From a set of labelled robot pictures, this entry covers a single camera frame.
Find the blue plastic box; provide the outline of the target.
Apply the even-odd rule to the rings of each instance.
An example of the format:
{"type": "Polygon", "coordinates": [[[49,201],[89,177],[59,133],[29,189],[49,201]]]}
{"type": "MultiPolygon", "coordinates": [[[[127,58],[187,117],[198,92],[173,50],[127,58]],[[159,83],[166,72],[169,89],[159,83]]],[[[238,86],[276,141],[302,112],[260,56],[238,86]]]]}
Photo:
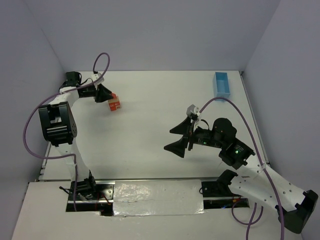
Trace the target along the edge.
{"type": "Polygon", "coordinates": [[[213,77],[214,97],[219,98],[217,102],[223,102],[221,98],[228,99],[230,97],[230,86],[228,74],[226,72],[215,72],[213,77]]]}

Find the natural wood block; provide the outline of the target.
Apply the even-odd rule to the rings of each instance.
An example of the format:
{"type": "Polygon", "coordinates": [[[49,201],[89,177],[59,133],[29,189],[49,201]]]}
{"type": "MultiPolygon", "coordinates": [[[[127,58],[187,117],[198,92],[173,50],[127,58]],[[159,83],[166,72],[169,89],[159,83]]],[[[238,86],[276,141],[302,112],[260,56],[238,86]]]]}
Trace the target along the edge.
{"type": "Polygon", "coordinates": [[[113,98],[113,99],[109,99],[108,103],[111,104],[111,103],[116,103],[116,102],[119,102],[119,101],[120,101],[119,98],[116,97],[116,98],[113,98]]]}

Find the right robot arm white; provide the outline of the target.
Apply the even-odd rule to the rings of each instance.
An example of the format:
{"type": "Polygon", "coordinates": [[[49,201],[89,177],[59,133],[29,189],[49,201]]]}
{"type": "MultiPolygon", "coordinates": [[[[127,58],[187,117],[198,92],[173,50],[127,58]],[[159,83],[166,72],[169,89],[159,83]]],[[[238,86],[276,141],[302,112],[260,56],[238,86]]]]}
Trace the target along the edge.
{"type": "Polygon", "coordinates": [[[283,215],[284,227],[300,234],[313,213],[318,195],[303,190],[260,163],[255,152],[237,139],[237,130],[227,118],[218,118],[212,129],[194,128],[194,121],[187,117],[169,131],[181,139],[164,147],[166,151],[183,158],[194,144],[220,149],[222,174],[217,184],[223,191],[251,199],[263,207],[283,215]]]}

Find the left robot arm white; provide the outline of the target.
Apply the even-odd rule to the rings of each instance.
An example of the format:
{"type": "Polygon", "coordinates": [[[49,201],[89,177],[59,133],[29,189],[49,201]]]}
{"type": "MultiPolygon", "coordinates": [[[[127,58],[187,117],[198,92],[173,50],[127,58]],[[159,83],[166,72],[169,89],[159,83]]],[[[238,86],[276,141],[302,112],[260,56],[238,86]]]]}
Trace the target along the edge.
{"type": "Polygon", "coordinates": [[[102,74],[95,71],[92,83],[81,85],[79,72],[67,72],[67,80],[60,86],[59,95],[38,108],[44,139],[63,157],[70,173],[71,193],[92,199],[97,192],[96,181],[84,163],[76,143],[78,134],[72,106],[81,98],[92,98],[96,103],[112,100],[112,92],[103,86],[102,74]]]}

